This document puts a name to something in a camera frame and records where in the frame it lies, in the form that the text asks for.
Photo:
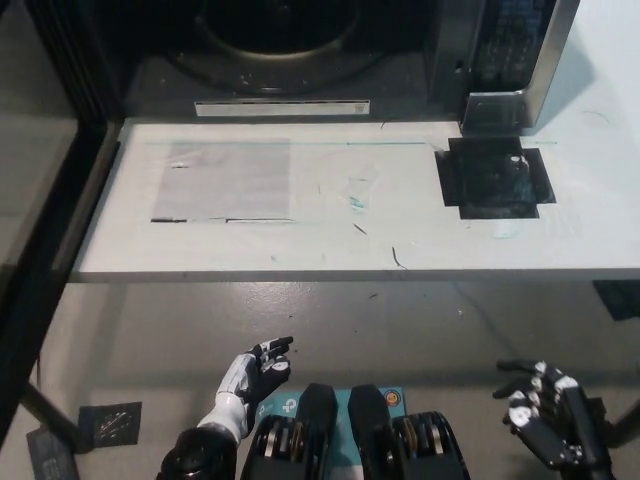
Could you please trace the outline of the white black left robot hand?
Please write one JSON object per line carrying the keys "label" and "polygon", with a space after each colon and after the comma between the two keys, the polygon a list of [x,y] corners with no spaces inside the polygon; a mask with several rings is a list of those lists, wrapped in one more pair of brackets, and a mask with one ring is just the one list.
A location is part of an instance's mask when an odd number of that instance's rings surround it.
{"label": "white black left robot hand", "polygon": [[238,354],[223,376],[217,394],[231,394],[244,405],[257,406],[288,381],[291,362],[286,354],[292,343],[291,336],[280,337]]}

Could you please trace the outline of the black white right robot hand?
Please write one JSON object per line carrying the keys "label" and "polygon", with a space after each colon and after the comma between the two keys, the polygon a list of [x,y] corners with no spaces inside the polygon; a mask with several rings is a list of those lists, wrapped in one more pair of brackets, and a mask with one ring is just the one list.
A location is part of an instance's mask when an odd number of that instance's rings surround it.
{"label": "black white right robot hand", "polygon": [[506,400],[502,422],[547,468],[583,478],[612,473],[608,447],[580,383],[542,360],[499,360],[520,376],[497,389]]}

